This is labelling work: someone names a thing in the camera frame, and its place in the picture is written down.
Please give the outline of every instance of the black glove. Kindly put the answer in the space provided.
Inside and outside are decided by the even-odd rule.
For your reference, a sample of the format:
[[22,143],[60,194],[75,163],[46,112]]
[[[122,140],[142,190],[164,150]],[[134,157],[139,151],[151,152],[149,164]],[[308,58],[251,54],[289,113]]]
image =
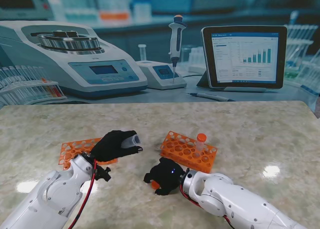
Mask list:
[[181,177],[186,173],[182,167],[171,159],[161,157],[160,163],[151,168],[150,173],[145,174],[144,182],[151,180],[157,182],[161,188],[155,190],[155,194],[165,196],[179,187]]
[[121,148],[121,144],[125,139],[136,134],[134,130],[110,131],[92,148],[90,157],[95,158],[98,162],[108,162],[116,158],[142,152],[141,146],[133,146],[126,149]]

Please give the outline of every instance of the micropipette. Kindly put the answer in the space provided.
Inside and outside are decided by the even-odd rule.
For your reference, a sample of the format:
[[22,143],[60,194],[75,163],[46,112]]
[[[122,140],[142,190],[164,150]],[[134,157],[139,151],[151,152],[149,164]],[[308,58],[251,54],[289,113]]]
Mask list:
[[180,58],[182,31],[187,28],[187,24],[183,23],[182,20],[182,15],[176,15],[173,18],[173,23],[169,24],[169,27],[172,29],[169,55],[173,67],[173,83],[175,83],[176,66]]

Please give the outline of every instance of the table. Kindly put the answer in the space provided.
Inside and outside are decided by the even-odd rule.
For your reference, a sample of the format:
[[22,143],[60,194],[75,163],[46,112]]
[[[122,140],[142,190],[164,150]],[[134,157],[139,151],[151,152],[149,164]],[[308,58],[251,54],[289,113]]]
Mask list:
[[[181,68],[178,70],[182,76],[191,75]],[[237,102],[252,102],[252,101],[302,101],[306,103],[314,112],[318,95],[296,85],[294,82],[286,81],[283,88],[279,90],[267,90],[264,93],[257,92],[234,92],[234,91],[212,91],[205,88],[197,87],[197,83],[201,76],[185,77],[187,86],[185,88],[157,90],[147,88],[131,94],[113,95],[98,99],[84,99],[73,95],[66,95],[68,99],[65,103],[82,102],[82,103],[191,103],[191,102],[213,102],[211,99],[194,97],[188,93],[206,93],[216,96],[221,96],[235,100]]]
[[320,126],[299,101],[5,106],[0,110],[0,223],[41,176],[62,169],[62,143],[115,129],[136,130],[144,151],[110,165],[109,182],[95,182],[77,229],[229,229],[223,218],[192,205],[178,191],[157,196],[143,182],[158,164],[169,130],[191,138],[205,133],[218,147],[212,173],[229,176],[309,229],[320,225]]

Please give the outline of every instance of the orange cap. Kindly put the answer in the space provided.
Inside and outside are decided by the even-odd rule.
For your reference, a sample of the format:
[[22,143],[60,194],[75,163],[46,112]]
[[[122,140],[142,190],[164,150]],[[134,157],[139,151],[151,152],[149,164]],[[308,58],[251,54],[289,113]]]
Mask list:
[[196,137],[196,139],[199,142],[204,143],[207,140],[207,136],[203,133],[199,133],[198,136]]
[[151,182],[151,187],[152,187],[153,189],[157,190],[157,189],[160,188],[160,185],[159,185],[155,180],[153,180],[153,181]]

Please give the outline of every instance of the tablet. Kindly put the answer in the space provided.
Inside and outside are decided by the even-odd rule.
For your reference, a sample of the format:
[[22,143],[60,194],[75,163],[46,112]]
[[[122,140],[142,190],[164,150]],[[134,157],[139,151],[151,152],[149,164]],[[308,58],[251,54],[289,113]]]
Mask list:
[[282,88],[285,26],[211,26],[201,35],[211,88]]

